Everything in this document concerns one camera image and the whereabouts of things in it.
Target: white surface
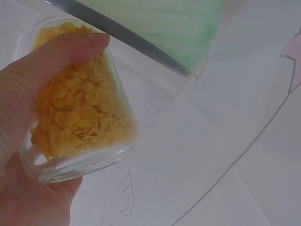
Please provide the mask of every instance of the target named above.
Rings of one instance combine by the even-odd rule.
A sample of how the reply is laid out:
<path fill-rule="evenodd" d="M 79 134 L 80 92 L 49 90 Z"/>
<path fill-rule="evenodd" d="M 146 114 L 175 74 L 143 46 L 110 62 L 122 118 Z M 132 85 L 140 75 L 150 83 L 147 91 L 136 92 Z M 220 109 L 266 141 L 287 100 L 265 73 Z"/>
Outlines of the white surface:
<path fill-rule="evenodd" d="M 232 162 L 288 93 L 293 64 L 279 55 L 300 30 L 300 9 L 299 0 L 245 0 L 199 82 L 186 85 L 133 157 L 84 177 L 71 225 L 299 225 L 301 90 Z M 1 50 L 12 54 L 24 29 L 53 13 L 39 0 L 2 1 Z M 0 66 L 11 54 L 1 51 Z"/>

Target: green fabric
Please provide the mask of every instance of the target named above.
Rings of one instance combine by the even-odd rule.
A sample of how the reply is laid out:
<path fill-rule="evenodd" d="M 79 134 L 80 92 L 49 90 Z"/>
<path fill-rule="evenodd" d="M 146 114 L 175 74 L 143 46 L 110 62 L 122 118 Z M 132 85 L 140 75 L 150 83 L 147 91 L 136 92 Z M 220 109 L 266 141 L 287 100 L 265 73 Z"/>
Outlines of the green fabric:
<path fill-rule="evenodd" d="M 78 0 L 150 41 L 189 70 L 218 31 L 222 0 Z"/>

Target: clear glass jar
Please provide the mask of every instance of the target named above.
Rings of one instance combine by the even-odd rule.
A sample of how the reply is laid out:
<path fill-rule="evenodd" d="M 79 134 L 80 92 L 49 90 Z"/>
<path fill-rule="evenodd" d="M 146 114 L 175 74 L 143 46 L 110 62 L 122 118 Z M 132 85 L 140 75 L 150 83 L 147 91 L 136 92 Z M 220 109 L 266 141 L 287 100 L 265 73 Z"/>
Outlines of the clear glass jar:
<path fill-rule="evenodd" d="M 35 24 L 27 34 L 20 37 L 13 60 L 15 61 L 32 51 L 37 33 L 41 28 L 57 27 L 65 23 L 74 24 L 76 27 L 84 25 L 96 32 L 102 32 L 68 14 L 48 17 Z M 107 67 L 111 72 L 118 97 L 129 114 L 133 115 L 108 48 L 102 55 L 106 57 Z M 30 128 L 36 125 L 37 117 L 33 114 Z M 132 143 L 118 144 L 100 150 L 81 152 L 73 157 L 53 158 L 51 161 L 48 161 L 41 149 L 32 144 L 30 128 L 20 146 L 19 155 L 25 171 L 41 183 L 62 182 L 101 170 L 126 158 L 129 155 L 129 151 L 134 148 L 134 144 Z"/>

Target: line drawing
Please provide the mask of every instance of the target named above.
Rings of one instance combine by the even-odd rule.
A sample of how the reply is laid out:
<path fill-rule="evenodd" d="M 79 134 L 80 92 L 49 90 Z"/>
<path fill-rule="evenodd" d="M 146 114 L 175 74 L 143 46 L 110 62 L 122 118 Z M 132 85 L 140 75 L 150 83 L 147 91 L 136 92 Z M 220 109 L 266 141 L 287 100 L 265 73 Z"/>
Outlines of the line drawing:
<path fill-rule="evenodd" d="M 288 94 L 286 95 L 285 99 L 283 100 L 283 102 L 281 103 L 281 105 L 279 106 L 279 108 L 275 111 L 275 113 L 272 115 L 271 119 L 268 121 L 268 123 L 263 127 L 263 129 L 259 132 L 259 134 L 255 137 L 255 139 L 249 144 L 249 146 L 244 150 L 244 152 L 242 152 L 242 154 L 235 159 L 235 161 L 232 162 L 232 164 L 226 169 L 226 171 L 216 180 L 216 182 L 186 211 L 184 212 L 174 223 L 171 224 L 171 226 L 175 226 L 177 223 L 179 223 L 185 216 L 187 216 L 214 188 L 215 186 L 225 177 L 225 175 L 230 171 L 230 169 L 248 152 L 248 150 L 252 147 L 252 145 L 258 140 L 258 138 L 264 133 L 264 131 L 266 130 L 266 128 L 271 124 L 271 122 L 274 120 L 274 118 L 277 116 L 277 114 L 279 113 L 279 111 L 281 110 L 281 108 L 284 106 L 284 104 L 286 103 L 286 101 L 288 100 L 289 96 L 300 86 L 301 81 L 296 85 L 293 86 L 294 83 L 294 79 L 297 78 L 297 76 L 301 76 L 300 74 L 295 74 L 296 73 L 296 66 L 297 66 L 297 59 L 288 55 L 288 54 L 283 54 L 284 51 L 290 46 L 290 44 L 294 41 L 294 39 L 297 38 L 297 36 L 301 36 L 301 28 L 299 30 L 299 32 L 297 34 L 294 35 L 294 37 L 291 39 L 291 41 L 287 44 L 287 46 L 284 48 L 284 50 L 282 51 L 282 53 L 280 54 L 280 58 L 287 58 L 289 60 L 292 60 L 294 62 L 293 64 L 293 72 L 292 72 L 292 76 L 291 76 L 291 82 L 290 82 L 290 86 L 288 89 Z"/>

